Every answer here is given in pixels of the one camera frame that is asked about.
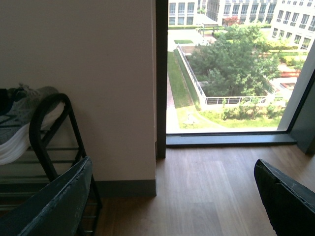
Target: window sill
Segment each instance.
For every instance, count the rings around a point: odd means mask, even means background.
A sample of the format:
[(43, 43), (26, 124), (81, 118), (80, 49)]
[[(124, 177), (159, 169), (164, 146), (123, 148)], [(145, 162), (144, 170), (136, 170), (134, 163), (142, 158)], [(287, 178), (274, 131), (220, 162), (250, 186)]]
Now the window sill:
[(281, 134), (214, 134), (214, 135), (168, 135), (166, 146), (176, 147), (228, 147), (293, 145), (296, 141), (287, 133)]

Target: window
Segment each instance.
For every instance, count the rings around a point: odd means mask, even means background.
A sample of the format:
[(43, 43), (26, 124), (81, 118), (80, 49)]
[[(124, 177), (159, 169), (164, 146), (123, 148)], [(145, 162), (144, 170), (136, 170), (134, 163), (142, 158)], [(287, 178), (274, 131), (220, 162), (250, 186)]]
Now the window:
[(251, 9), (251, 14), (256, 14), (258, 9), (258, 4), (253, 4)]
[(284, 37), (284, 31), (281, 30), (280, 33), (279, 33), (279, 39), (282, 39)]
[(260, 13), (260, 14), (265, 14), (265, 11), (266, 11), (266, 4), (262, 4), (262, 5), (260, 6), (259, 13)]
[(187, 6), (187, 13), (193, 13), (194, 7), (195, 7), (195, 3), (194, 2), (189, 2), (188, 6)]
[(273, 14), (275, 11), (275, 4), (270, 4), (269, 8), (268, 8), (268, 14)]
[(231, 5), (225, 5), (224, 14), (225, 14), (225, 15), (230, 14), (230, 9), (231, 9)]
[(315, 16), (313, 16), (313, 18), (312, 18), (312, 22), (310, 24), (309, 30), (315, 31)]
[(277, 22), (281, 22), (283, 14), (284, 14), (284, 11), (279, 11)]
[(272, 21), (272, 17), (267, 17), (267, 18), (266, 18), (266, 23), (270, 24), (271, 21)]
[(290, 23), (291, 26), (295, 26), (298, 17), (299, 17), (299, 13), (293, 14), (292, 21)]
[(309, 20), (309, 15), (303, 14), (303, 18), (299, 27), (301, 29), (305, 29), (305, 26), (308, 20)]
[(178, 13), (180, 13), (180, 14), (185, 13), (185, 3), (184, 2), (180, 2), (178, 4)]
[(296, 36), (295, 36), (295, 38), (294, 38), (294, 43), (299, 44), (299, 43), (300, 43), (301, 38), (302, 38), (301, 36), (296, 35)]
[(242, 6), (242, 10), (241, 10), (241, 14), (246, 14), (247, 13), (247, 9), (248, 9), (248, 5), (243, 5)]
[(177, 24), (178, 24), (179, 26), (182, 26), (182, 25), (184, 24), (184, 17), (178, 17), (178, 18), (177, 18)]
[(286, 33), (286, 39), (290, 39), (292, 37), (292, 33), (290, 33), (290, 32), (288, 32), (288, 33)]
[(237, 15), (239, 9), (240, 9), (240, 6), (239, 6), (239, 5), (234, 5), (234, 6), (233, 6), (232, 14), (233, 14), (233, 15)]
[(272, 32), (272, 38), (276, 38), (278, 33), (278, 29), (274, 28), (274, 31)]
[(284, 23), (284, 24), (287, 24), (287, 22), (288, 22), (288, 20), (289, 20), (289, 18), (290, 18), (290, 15), (291, 15), (291, 12), (289, 12), (289, 11), (287, 11), (287, 12), (285, 13), (285, 17), (284, 17), (284, 20), (283, 20), (283, 23)]
[(192, 23), (193, 23), (193, 16), (188, 16), (186, 25), (192, 25)]
[(170, 26), (175, 25), (175, 17), (170, 17), (168, 24), (169, 24)]
[(240, 23), (244, 23), (245, 20), (246, 20), (246, 17), (241, 17), (241, 18), (240, 18)]
[(176, 3), (169, 4), (169, 14), (175, 14)]
[(301, 49), (307, 49), (309, 47), (310, 41), (311, 40), (309, 38), (304, 38)]

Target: beige wall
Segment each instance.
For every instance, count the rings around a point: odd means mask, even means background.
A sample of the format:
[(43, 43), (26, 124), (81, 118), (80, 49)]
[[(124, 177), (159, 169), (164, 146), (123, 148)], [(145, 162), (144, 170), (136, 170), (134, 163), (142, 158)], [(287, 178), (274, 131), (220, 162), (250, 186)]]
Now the beige wall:
[(0, 1), (1, 87), (67, 94), (96, 180), (155, 179), (151, 4)]

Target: tree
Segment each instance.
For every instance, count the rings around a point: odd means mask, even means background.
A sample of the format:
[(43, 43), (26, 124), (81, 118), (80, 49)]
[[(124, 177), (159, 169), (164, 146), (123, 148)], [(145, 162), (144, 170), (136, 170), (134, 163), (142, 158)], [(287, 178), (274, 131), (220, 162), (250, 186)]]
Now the tree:
[(206, 13), (206, 9), (203, 7), (203, 8), (200, 8), (197, 10), (197, 13), (198, 14), (205, 14)]
[(268, 80), (280, 75), (279, 59), (265, 53), (258, 27), (233, 25), (214, 44), (197, 46), (189, 62), (197, 75), (209, 83), (208, 96), (260, 96)]
[(238, 19), (237, 16), (232, 16), (232, 17), (226, 17), (223, 19), (223, 24), (226, 26), (231, 26), (234, 24), (239, 24), (240, 20)]

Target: white building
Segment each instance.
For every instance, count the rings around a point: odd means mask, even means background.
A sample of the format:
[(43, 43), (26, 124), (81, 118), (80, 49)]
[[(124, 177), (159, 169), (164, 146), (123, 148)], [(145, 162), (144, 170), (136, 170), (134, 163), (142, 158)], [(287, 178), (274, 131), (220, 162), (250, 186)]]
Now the white building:
[(168, 24), (194, 25), (197, 9), (198, 0), (169, 0)]
[(287, 39), (299, 49), (309, 51), (315, 37), (313, 0), (282, 0), (275, 9), (270, 37)]
[(207, 16), (223, 25), (224, 18), (236, 16), (241, 22), (270, 23), (277, 0), (207, 0)]
[(202, 8), (219, 26), (224, 18), (237, 16), (241, 22), (270, 23), (277, 0), (169, 0), (169, 25), (195, 25), (194, 15)]

